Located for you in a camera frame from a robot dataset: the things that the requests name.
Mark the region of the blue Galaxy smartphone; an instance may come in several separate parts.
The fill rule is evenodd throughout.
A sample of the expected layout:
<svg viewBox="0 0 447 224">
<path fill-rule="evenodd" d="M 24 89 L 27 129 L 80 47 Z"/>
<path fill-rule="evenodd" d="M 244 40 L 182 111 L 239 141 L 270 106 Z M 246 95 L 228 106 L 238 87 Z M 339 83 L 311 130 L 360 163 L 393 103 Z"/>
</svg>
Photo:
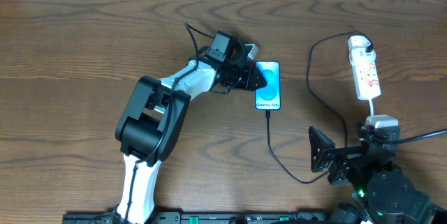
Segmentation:
<svg viewBox="0 0 447 224">
<path fill-rule="evenodd" d="M 255 91 L 257 110 L 281 109 L 280 66 L 278 61 L 258 61 L 256 63 L 261 76 L 267 84 Z"/>
</svg>

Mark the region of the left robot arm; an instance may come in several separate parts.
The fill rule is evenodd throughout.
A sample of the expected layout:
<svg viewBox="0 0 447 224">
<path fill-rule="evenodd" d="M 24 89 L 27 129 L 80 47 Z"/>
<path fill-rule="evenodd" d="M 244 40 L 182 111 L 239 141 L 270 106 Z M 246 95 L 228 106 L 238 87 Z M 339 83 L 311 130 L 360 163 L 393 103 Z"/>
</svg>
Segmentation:
<svg viewBox="0 0 447 224">
<path fill-rule="evenodd" d="M 190 102 L 216 85 L 255 91 L 267 82 L 255 66 L 258 47 L 222 31 L 209 46 L 197 47 L 175 74 L 141 77 L 117 124 L 115 137 L 126 173 L 113 223 L 145 223 L 155 208 L 154 190 L 163 161 L 172 153 Z"/>
</svg>

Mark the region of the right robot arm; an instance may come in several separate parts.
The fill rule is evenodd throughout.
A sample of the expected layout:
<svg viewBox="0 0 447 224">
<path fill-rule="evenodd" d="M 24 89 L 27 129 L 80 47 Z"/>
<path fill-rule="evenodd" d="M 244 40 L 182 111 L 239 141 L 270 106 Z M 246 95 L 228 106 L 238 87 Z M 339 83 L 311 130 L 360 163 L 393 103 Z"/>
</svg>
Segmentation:
<svg viewBox="0 0 447 224">
<path fill-rule="evenodd" d="M 353 199 L 372 223 L 445 223 L 446 210 L 432 203 L 394 164 L 399 126 L 359 123 L 360 145 L 337 148 L 320 130 L 308 130 L 311 171 L 328 169 L 331 185 L 350 184 Z"/>
</svg>

